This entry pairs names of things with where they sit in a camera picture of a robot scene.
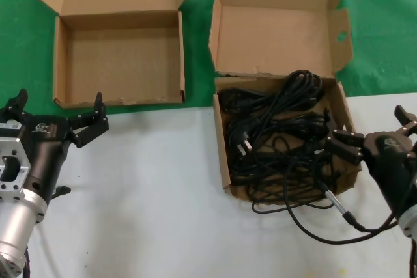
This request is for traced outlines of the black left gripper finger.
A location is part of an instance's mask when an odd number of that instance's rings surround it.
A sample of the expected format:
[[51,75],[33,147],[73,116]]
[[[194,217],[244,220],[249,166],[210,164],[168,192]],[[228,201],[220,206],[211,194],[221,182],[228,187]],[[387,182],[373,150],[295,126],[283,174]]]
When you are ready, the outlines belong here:
[[102,93],[98,92],[93,110],[68,118],[70,125],[69,138],[77,148],[82,148],[109,130],[106,106]]
[[25,89],[21,89],[16,97],[10,98],[6,105],[1,108],[1,122],[8,122],[10,120],[22,122],[25,118],[33,116],[32,114],[24,111],[27,100],[27,91]]

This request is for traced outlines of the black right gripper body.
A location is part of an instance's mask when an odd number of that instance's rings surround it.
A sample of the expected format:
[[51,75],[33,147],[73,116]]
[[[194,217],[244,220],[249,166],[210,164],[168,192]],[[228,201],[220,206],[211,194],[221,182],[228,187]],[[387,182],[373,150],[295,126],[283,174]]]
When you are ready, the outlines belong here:
[[365,136],[364,161],[395,218],[416,205],[416,159],[412,141],[397,132],[376,132]]

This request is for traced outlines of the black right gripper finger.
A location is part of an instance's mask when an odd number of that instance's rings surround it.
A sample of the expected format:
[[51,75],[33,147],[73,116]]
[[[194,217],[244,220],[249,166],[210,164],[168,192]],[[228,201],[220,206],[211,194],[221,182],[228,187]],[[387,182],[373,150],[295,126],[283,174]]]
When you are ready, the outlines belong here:
[[416,134],[416,115],[406,112],[401,105],[397,105],[394,110],[394,116],[401,125],[401,128],[397,131],[398,133],[405,137]]
[[337,129],[329,109],[324,110],[324,119],[328,130],[324,149],[350,164],[359,165],[363,159],[362,147],[365,135]]

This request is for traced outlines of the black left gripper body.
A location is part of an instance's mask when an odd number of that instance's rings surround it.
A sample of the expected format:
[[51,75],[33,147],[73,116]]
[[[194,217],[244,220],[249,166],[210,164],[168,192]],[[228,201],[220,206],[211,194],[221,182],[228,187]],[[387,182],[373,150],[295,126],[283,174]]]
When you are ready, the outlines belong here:
[[71,144],[72,128],[66,117],[57,115],[20,115],[30,169],[23,188],[35,192],[47,204]]

